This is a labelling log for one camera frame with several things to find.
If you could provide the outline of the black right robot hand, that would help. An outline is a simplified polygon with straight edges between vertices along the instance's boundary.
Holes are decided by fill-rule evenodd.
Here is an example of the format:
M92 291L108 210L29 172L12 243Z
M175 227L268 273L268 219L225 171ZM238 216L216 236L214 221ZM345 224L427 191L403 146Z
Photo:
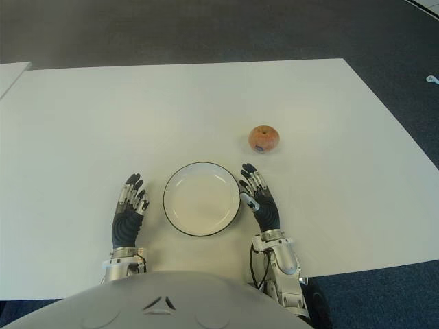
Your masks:
M243 188L239 198L251 209L260 232L279 230L278 208L261 173L255 166L247 163L242 164L241 175L245 180L239 181Z

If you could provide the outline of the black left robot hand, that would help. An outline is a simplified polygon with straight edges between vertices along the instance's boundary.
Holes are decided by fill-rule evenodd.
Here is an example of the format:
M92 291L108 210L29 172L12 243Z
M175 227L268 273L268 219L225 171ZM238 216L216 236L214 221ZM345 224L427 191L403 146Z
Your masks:
M122 186L112 221L112 247L134 247L143 224L149 199L147 190L142 188L139 173L132 174Z

